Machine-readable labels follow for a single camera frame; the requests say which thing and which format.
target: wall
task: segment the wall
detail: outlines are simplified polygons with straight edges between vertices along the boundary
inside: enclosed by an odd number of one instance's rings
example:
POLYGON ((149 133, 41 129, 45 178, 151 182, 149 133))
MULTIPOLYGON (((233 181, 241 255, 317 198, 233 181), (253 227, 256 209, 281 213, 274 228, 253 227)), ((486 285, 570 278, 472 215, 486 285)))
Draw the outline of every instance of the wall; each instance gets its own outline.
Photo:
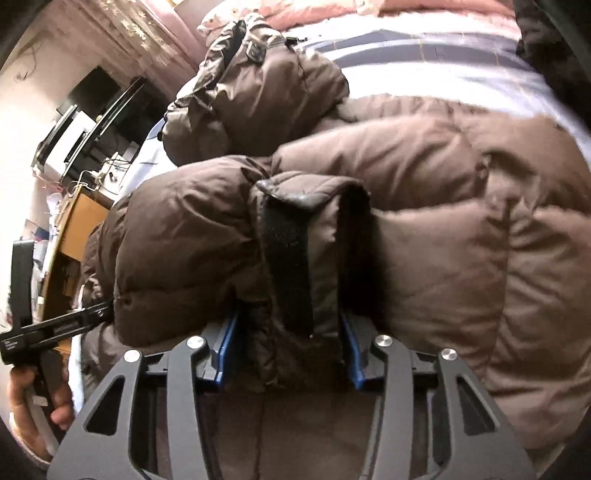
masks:
MULTIPOLYGON (((41 28, 31 27, 15 51, 41 28)), ((10 284, 12 242, 20 237, 25 218, 41 226, 47 223, 43 182, 35 181, 30 168, 35 149, 49 132, 56 107, 97 65, 95 59, 70 54, 50 35, 41 38, 37 67, 29 78, 15 79, 32 69, 30 55, 13 56, 0 72, 0 323, 10 284)))
POLYGON ((196 28, 205 14, 221 2, 222 0, 183 0, 182 3, 174 7, 174 10, 183 19, 189 30, 195 34, 196 28))

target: pillow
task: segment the pillow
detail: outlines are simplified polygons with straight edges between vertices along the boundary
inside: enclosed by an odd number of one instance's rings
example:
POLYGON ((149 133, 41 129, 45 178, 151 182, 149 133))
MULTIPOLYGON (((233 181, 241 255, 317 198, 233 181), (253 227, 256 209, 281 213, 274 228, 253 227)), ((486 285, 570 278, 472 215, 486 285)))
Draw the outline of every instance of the pillow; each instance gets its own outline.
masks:
POLYGON ((515 12, 496 0, 355 0, 360 15, 401 10, 468 10, 485 15, 514 17, 515 12))
POLYGON ((355 10, 355 0, 225 0, 205 15, 197 32, 209 47, 226 24, 252 12, 262 15, 272 28, 287 30, 355 10))

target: black metal frame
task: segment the black metal frame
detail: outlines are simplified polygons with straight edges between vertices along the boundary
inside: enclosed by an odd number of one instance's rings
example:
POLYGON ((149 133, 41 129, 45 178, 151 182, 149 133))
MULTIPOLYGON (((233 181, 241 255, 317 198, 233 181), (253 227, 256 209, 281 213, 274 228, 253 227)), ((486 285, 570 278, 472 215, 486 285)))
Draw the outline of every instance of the black metal frame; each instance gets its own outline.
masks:
POLYGON ((44 171, 47 157, 49 157, 53 148, 60 141, 61 136, 74 121, 74 116, 77 110, 78 105, 76 104, 69 107, 47 136, 39 143, 35 155, 33 156, 33 161, 31 162, 31 168, 39 166, 41 171, 44 171))
MULTIPOLYGON (((507 420, 453 351, 427 355, 377 335, 363 317, 343 317, 349 372, 361 390, 382 391, 362 478, 371 480, 533 480, 535 473, 507 420), (431 391, 428 401, 428 462, 413 466, 415 393, 431 391)), ((204 432, 197 397, 220 391, 238 344, 240 314, 214 323, 170 352, 144 357, 128 351, 109 371, 68 431, 48 471, 48 480, 152 479, 158 476, 154 442, 133 459, 137 424, 155 436, 155 409, 139 420, 147 382, 166 385, 170 468, 174 480, 218 480, 220 467, 204 432), (116 390, 113 402, 113 391, 116 390), (97 421, 101 411, 116 422, 97 421)))
POLYGON ((21 326, 14 318, 12 330, 0 334, 0 355, 6 365, 34 365, 41 351, 55 348, 64 339, 86 333, 113 316, 112 302, 104 302, 41 323, 21 326))

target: curtain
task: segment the curtain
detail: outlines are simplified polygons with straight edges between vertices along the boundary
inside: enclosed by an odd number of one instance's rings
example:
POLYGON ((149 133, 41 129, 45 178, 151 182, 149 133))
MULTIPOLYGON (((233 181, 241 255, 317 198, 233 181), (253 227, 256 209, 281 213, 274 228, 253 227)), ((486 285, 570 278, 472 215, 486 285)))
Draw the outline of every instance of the curtain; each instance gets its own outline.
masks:
POLYGON ((38 21, 121 86, 145 76, 169 100, 205 57, 205 46, 166 0, 53 0, 38 21))

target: brown puffer jacket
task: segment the brown puffer jacket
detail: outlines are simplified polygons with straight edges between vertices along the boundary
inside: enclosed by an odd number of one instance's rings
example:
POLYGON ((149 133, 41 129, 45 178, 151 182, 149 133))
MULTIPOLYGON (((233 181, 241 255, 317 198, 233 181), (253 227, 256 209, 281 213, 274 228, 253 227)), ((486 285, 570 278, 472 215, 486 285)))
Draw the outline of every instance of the brown puffer jacket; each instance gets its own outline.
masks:
MULTIPOLYGON (((314 131, 270 157, 181 167, 113 207, 86 262, 87 303, 115 299, 114 324, 83 341, 87 391, 129 347, 169 348, 235 299, 251 319, 247 390, 342 391, 345 306, 411 348, 457 349, 532 458, 560 446, 591 401, 591 173, 572 137, 548 118, 388 95, 345 99, 314 131), (303 267, 277 269, 282 241, 303 267)), ((248 397, 266 412, 248 433, 228 432, 227 478, 255 465, 316 478, 305 453, 294 466, 253 451, 287 439, 334 460, 318 478, 356 476, 366 424, 329 407, 347 394, 322 394, 319 410, 269 395, 248 397), (287 404, 289 427, 277 423, 287 404)))

